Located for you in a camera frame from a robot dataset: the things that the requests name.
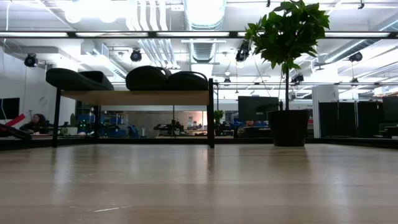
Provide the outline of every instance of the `person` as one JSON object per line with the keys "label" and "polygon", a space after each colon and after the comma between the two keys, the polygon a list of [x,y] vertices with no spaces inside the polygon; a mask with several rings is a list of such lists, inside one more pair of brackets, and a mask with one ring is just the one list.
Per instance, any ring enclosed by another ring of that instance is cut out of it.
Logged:
{"label": "person", "polygon": [[40,128],[45,126],[45,117],[42,114],[35,114],[32,117],[32,121],[24,124],[19,129],[21,131],[25,131],[27,133],[37,133],[40,131]]}

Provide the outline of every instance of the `potted plant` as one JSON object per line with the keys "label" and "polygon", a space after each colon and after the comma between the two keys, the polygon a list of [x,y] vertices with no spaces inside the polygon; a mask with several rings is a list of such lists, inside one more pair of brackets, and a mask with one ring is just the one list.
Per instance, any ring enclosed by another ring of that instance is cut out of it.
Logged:
{"label": "potted plant", "polygon": [[[275,12],[284,11],[283,15]],[[276,146],[303,146],[307,134],[308,111],[289,110],[289,70],[300,69],[294,60],[302,54],[316,57],[313,48],[329,29],[329,16],[319,10],[319,3],[305,5],[300,1],[282,2],[256,24],[248,24],[245,39],[251,40],[272,69],[282,65],[285,74],[285,111],[268,112],[271,134]]]}
{"label": "potted plant", "polygon": [[220,136],[221,135],[220,119],[223,118],[223,116],[224,116],[224,111],[223,110],[215,110],[214,111],[214,119],[216,120],[216,125],[215,125],[216,136]]}

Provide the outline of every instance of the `black bag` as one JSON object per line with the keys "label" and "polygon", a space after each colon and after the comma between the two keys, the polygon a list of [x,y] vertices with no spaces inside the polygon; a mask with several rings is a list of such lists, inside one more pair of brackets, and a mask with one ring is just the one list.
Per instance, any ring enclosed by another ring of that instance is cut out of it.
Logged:
{"label": "black bag", "polygon": [[199,72],[177,72],[169,76],[169,90],[208,90],[207,77]]}
{"label": "black bag", "polygon": [[[101,80],[108,81],[108,83],[99,82],[100,77],[102,77]],[[102,72],[90,72],[82,75],[66,68],[51,68],[46,72],[45,81],[66,91],[114,90]]]}
{"label": "black bag", "polygon": [[31,140],[32,136],[27,134],[21,130],[16,128],[0,124],[0,136],[7,137],[7,136],[14,136],[15,138],[22,139],[22,140]]}
{"label": "black bag", "polygon": [[127,74],[126,87],[136,90],[166,90],[167,77],[171,72],[167,69],[153,66],[141,66]]}

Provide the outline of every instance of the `computer monitor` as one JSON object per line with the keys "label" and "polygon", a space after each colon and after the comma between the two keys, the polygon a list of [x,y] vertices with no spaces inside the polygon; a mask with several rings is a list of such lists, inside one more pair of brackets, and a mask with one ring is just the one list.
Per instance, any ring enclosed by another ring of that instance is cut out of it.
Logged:
{"label": "computer monitor", "polygon": [[383,111],[386,122],[398,122],[398,97],[383,97]]}
{"label": "computer monitor", "polygon": [[267,121],[267,112],[279,110],[278,97],[239,96],[240,121]]}
{"label": "computer monitor", "polygon": [[0,119],[15,119],[18,116],[19,98],[0,99]]}

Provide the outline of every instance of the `black plant pot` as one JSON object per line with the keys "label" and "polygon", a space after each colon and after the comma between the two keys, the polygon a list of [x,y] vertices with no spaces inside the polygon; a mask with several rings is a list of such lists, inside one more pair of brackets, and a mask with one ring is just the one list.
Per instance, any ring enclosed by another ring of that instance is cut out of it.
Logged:
{"label": "black plant pot", "polygon": [[307,135],[307,110],[271,111],[267,113],[275,146],[304,146]]}
{"label": "black plant pot", "polygon": [[220,123],[216,122],[214,129],[216,136],[221,136]]}

